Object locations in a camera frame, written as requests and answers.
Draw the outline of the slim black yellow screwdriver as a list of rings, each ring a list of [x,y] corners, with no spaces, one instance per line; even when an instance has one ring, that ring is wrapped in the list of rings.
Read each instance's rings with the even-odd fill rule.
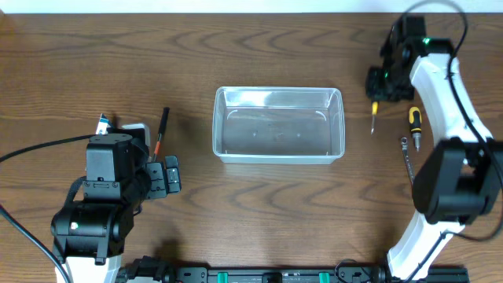
[[[375,126],[376,126],[376,116],[378,113],[378,108],[379,108],[379,102],[374,101],[372,103],[372,123],[371,123],[371,134],[374,133],[375,131]]]

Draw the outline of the stubby yellow black screwdriver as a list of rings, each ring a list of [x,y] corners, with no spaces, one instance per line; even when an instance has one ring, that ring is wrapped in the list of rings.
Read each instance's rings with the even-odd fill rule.
[[[419,152],[421,135],[422,135],[422,128],[421,128],[422,118],[420,109],[416,106],[411,107],[409,109],[408,119],[409,119],[409,131],[411,133],[415,149],[416,151]]]

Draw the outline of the silver ratchet wrench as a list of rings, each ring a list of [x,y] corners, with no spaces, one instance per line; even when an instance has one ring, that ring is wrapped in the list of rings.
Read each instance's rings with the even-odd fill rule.
[[[413,165],[412,165],[412,163],[410,161],[410,158],[409,158],[409,143],[408,143],[408,139],[406,137],[402,137],[400,139],[400,142],[401,142],[402,155],[403,155],[403,158],[404,158],[404,162],[405,162],[407,174],[409,176],[409,181],[410,181],[410,184],[413,185],[414,178],[415,178],[415,173],[414,173]]]

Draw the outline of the small hammer black orange handle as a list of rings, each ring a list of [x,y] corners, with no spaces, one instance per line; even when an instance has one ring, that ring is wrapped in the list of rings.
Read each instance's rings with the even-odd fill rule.
[[[167,121],[168,121],[169,112],[170,112],[169,107],[163,108],[163,114],[161,116],[160,125],[159,125],[158,133],[157,133],[156,146],[154,148],[154,152],[152,155],[152,162],[156,161],[156,158],[159,154],[160,144],[162,142],[163,136],[164,136],[166,128],[167,128]]]

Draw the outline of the blue white small box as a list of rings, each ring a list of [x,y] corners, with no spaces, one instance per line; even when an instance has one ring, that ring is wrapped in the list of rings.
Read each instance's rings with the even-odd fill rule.
[[[108,133],[108,129],[111,127],[109,119],[102,113],[98,119],[97,128],[95,134],[104,135]]]

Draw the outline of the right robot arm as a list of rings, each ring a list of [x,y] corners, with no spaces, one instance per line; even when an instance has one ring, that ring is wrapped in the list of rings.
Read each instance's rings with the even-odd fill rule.
[[[434,138],[433,152],[411,178],[415,212],[387,252],[375,282],[429,282],[430,266],[453,237],[484,242],[462,231],[488,214],[502,191],[502,143],[474,109],[449,39],[426,34],[423,16],[403,13],[380,50],[384,62],[369,69],[365,91],[373,104],[419,95]]]

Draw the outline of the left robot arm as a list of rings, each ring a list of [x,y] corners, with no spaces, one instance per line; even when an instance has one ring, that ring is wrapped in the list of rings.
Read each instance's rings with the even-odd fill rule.
[[[86,177],[69,193],[51,222],[59,282],[114,282],[127,235],[146,200],[182,189],[176,156],[156,161],[145,139],[122,130],[93,135],[86,147]]]

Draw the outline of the clear plastic container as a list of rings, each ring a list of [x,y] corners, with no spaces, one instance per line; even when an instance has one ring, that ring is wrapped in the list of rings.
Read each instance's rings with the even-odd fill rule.
[[[212,149],[224,163],[329,165],[346,149],[336,88],[222,86],[215,94]]]

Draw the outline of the black mounting rail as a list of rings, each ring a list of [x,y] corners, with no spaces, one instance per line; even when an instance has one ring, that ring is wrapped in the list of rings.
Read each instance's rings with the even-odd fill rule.
[[[207,268],[175,266],[145,256],[119,270],[115,283],[396,283],[384,266],[344,260],[332,268]]]

